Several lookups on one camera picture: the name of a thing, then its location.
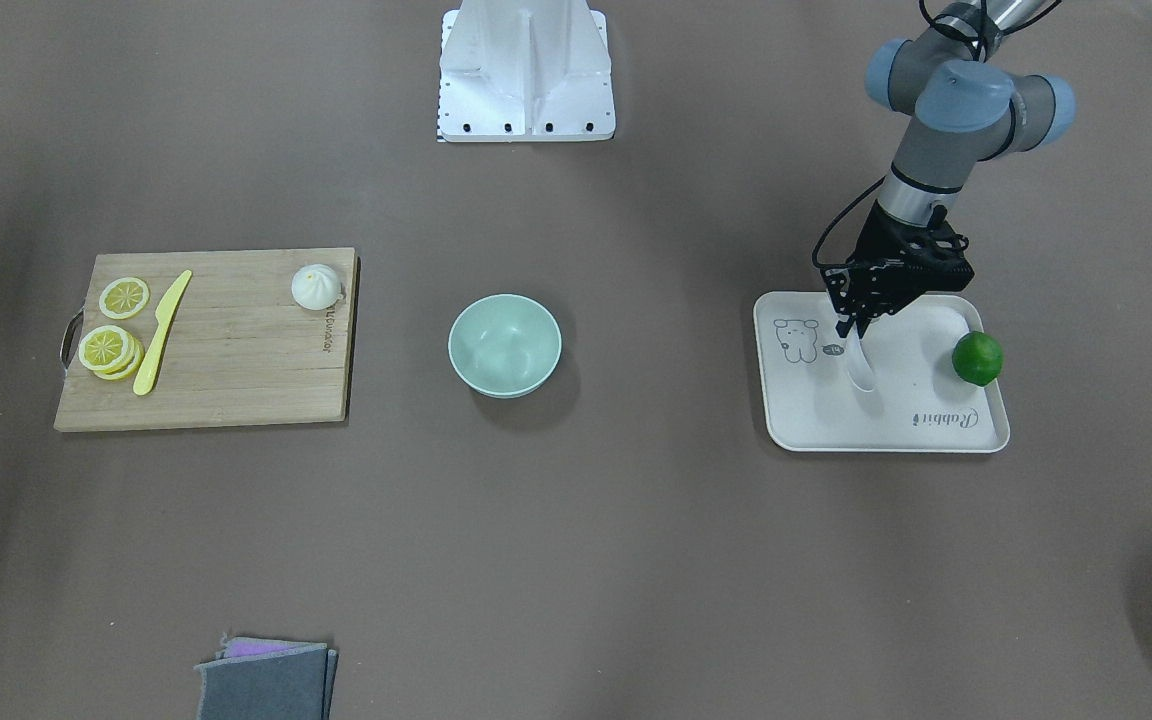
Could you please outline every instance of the light green bowl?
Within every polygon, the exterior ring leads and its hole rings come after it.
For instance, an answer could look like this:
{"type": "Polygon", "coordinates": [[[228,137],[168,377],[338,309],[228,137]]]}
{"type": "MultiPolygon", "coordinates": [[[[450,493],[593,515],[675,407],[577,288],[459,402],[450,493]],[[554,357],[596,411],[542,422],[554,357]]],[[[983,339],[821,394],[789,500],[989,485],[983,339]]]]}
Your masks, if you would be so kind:
{"type": "Polygon", "coordinates": [[[452,367],[490,397],[521,397],[554,372],[562,333],[545,305],[521,295],[492,295],[461,311],[447,338],[452,367]]]}

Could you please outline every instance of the yellow plastic knife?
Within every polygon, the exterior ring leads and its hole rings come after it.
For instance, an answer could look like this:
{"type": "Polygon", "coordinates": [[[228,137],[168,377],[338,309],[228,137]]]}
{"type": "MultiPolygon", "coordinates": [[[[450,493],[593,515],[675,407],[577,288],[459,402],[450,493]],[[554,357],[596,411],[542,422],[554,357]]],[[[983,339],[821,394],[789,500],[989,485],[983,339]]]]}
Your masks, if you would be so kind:
{"type": "Polygon", "coordinates": [[[136,395],[147,395],[159,379],[162,347],[168,342],[168,331],[172,328],[172,319],[175,318],[175,309],[180,305],[180,296],[184,295],[184,287],[189,285],[189,278],[192,276],[194,273],[190,270],[180,273],[168,291],[162,294],[159,306],[154,309],[154,319],[159,323],[159,328],[154,331],[154,340],[151,340],[150,347],[146,348],[145,359],[141,361],[141,370],[136,372],[136,382],[132,384],[132,392],[136,395]]]}

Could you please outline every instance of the white plastic spoon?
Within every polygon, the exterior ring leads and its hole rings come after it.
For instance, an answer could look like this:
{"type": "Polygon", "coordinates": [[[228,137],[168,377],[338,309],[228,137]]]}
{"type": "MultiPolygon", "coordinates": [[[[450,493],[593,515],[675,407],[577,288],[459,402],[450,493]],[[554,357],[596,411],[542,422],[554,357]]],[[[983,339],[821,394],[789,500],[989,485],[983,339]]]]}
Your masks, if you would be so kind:
{"type": "Polygon", "coordinates": [[[844,350],[844,365],[847,377],[851,378],[851,384],[859,392],[874,392],[874,370],[869,365],[865,351],[861,349],[861,334],[856,328],[847,333],[847,348],[844,350]]]}

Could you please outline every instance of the folded towel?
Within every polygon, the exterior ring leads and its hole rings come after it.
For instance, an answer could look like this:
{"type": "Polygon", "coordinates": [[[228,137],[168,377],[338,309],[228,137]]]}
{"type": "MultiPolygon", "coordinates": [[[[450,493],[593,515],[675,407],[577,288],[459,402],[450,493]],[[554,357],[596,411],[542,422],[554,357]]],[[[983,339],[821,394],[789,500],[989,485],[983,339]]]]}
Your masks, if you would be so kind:
{"type": "Polygon", "coordinates": [[[198,720],[326,720],[338,652],[325,643],[233,638],[202,674],[198,720]]]}

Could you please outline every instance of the wooden cutting board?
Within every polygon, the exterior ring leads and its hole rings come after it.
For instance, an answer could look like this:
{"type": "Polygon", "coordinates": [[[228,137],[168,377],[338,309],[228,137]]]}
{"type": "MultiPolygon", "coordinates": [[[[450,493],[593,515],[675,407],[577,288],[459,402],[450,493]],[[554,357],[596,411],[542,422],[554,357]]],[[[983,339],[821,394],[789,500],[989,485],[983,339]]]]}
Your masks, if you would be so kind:
{"type": "Polygon", "coordinates": [[[180,300],[154,392],[136,396],[131,378],[103,381],[76,357],[60,393],[55,427],[88,432],[343,420],[357,266],[351,247],[97,256],[83,333],[116,324],[147,346],[166,288],[182,270],[192,270],[194,279],[180,300]],[[305,310],[291,300],[291,275],[314,263],[328,265],[344,283],[344,298],[328,310],[305,310]],[[101,314],[100,293],[126,275],[150,286],[150,304],[131,319],[111,320],[101,314]]]}

